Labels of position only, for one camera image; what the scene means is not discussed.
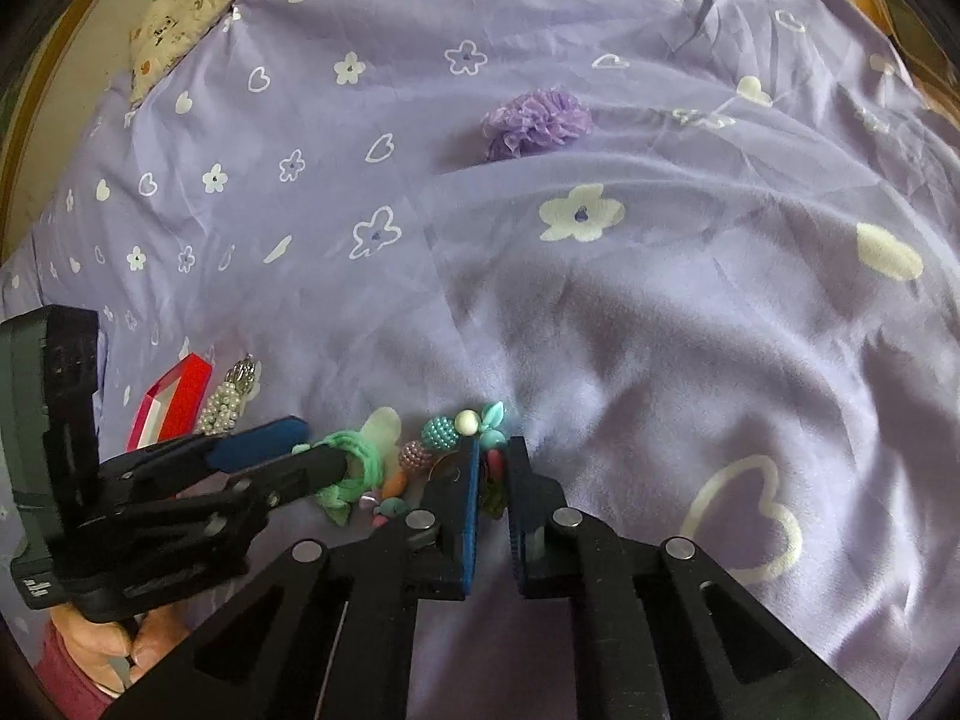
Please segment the person's left hand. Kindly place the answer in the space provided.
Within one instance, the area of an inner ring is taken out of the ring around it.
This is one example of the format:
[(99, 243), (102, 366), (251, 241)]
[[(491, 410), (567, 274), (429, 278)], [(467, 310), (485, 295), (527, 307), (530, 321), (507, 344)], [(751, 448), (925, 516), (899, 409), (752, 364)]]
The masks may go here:
[(135, 635), (119, 622), (89, 622), (71, 605), (53, 606), (50, 622), (71, 663), (110, 697), (139, 681), (189, 635), (178, 605), (146, 613)]

